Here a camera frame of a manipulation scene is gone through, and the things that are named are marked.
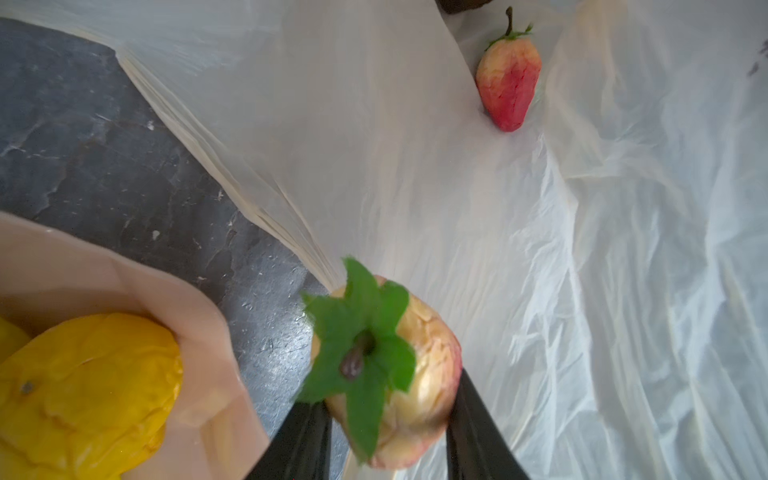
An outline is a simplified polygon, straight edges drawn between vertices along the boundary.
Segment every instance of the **gray countertop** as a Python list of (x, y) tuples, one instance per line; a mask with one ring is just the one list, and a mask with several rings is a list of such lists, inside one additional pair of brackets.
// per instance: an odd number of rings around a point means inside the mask
[[(0, 210), (195, 285), (221, 309), (274, 435), (309, 362), (302, 290), (323, 288), (163, 125), (109, 48), (0, 19)], [(334, 425), (332, 478), (348, 450)]]

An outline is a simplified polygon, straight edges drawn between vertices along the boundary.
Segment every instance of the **white plastic bag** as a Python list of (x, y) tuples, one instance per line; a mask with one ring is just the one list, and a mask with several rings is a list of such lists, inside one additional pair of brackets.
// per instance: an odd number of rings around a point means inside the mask
[[(768, 477), (768, 4), (512, 2), (545, 67), (502, 134), (472, 78), (501, 1), (0, 15), (114, 48), (326, 287), (353, 254), (440, 311), (532, 478)], [(444, 478), (442, 447), (398, 477)]]

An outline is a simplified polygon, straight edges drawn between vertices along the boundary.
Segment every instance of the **dark object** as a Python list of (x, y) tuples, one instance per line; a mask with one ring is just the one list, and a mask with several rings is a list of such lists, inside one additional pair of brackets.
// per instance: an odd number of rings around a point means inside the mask
[[(466, 370), (445, 433), (449, 480), (529, 480)], [(327, 480), (331, 418), (323, 403), (297, 403), (246, 480)]]
[(449, 480), (528, 480), (466, 370), (458, 383), (445, 439)]
[(360, 376), (366, 355), (376, 347), (376, 339), (369, 330), (363, 330), (355, 337), (354, 346), (344, 356), (339, 371), (350, 382)]
[(328, 480), (330, 456), (325, 403), (297, 403), (246, 480)]
[(453, 15), (465, 10), (480, 8), (491, 0), (438, 0), (445, 13)]

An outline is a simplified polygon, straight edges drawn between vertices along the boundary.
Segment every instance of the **strawberry stem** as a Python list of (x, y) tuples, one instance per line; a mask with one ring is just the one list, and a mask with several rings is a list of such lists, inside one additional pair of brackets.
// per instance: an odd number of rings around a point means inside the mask
[(517, 40), (518, 38), (520, 38), (522, 36), (530, 35), (531, 34), (531, 30), (533, 30), (533, 24), (532, 23), (528, 24), (528, 27), (525, 29), (525, 31), (514, 31), (514, 30), (512, 30), (512, 7), (507, 7), (507, 19), (508, 19), (507, 31), (504, 32), (504, 34), (501, 37), (496, 38), (494, 41), (489, 43), (488, 47), (486, 47), (485, 50), (488, 50), (494, 43), (496, 43), (499, 40), (514, 41), (514, 40)]
[(504, 33), (505, 37), (512, 33), (512, 7), (507, 7), (507, 18), (509, 18), (509, 25), (507, 25), (507, 32)]
[(360, 376), (365, 365), (365, 358), (376, 347), (376, 338), (370, 330), (365, 329), (355, 337), (353, 346), (349, 349), (339, 365), (339, 372), (345, 379), (352, 382)]

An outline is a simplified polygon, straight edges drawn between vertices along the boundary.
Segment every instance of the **strawberry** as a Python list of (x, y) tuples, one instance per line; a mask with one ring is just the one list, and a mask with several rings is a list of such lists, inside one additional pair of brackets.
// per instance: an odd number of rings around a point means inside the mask
[(488, 46), (480, 60), (475, 82), (485, 109), (502, 131), (523, 125), (541, 71), (541, 57), (525, 31), (512, 31), (512, 7), (507, 8), (506, 33)]
[(313, 366), (297, 397), (325, 401), (353, 452), (373, 468), (407, 468), (445, 432), (462, 349), (435, 310), (345, 259), (347, 284), (304, 295)]

